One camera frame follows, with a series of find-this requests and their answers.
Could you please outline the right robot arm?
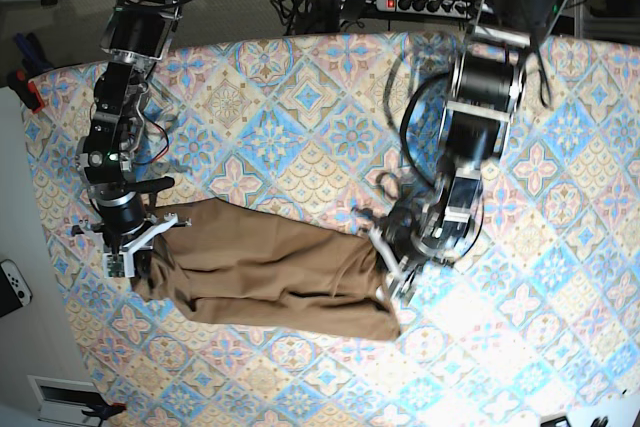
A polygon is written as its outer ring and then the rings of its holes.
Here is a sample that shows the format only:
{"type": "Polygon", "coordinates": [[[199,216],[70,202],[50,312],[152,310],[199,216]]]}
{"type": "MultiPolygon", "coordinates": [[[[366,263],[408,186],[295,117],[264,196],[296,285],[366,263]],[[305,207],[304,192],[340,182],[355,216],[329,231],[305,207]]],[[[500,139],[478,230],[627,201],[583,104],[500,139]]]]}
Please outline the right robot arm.
{"type": "Polygon", "coordinates": [[[139,181],[136,156],[151,120],[149,79],[177,29],[183,7],[194,0],[117,0],[101,41],[110,59],[94,87],[95,111],[89,133],[78,143],[75,168],[99,220],[81,220],[74,235],[90,236],[103,246],[108,277],[148,274],[153,241],[184,226],[174,213],[156,216],[143,198],[170,189],[170,176],[139,181]]]}

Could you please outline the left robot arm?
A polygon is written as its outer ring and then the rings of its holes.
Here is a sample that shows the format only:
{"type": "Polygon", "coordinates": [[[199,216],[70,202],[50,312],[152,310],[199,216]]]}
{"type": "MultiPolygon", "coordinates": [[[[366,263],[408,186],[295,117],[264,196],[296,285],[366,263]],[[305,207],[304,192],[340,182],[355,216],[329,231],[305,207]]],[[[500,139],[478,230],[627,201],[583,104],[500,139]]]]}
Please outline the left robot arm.
{"type": "Polygon", "coordinates": [[[401,152],[420,187],[401,193],[390,213],[373,217],[368,237],[382,280],[379,301],[408,302],[428,265],[452,267],[483,228],[482,166],[502,156],[524,97],[531,57],[551,34],[569,0],[478,0],[448,71],[425,79],[399,127],[401,152]],[[433,176],[411,158],[408,128],[430,87],[447,83],[433,176]]]}

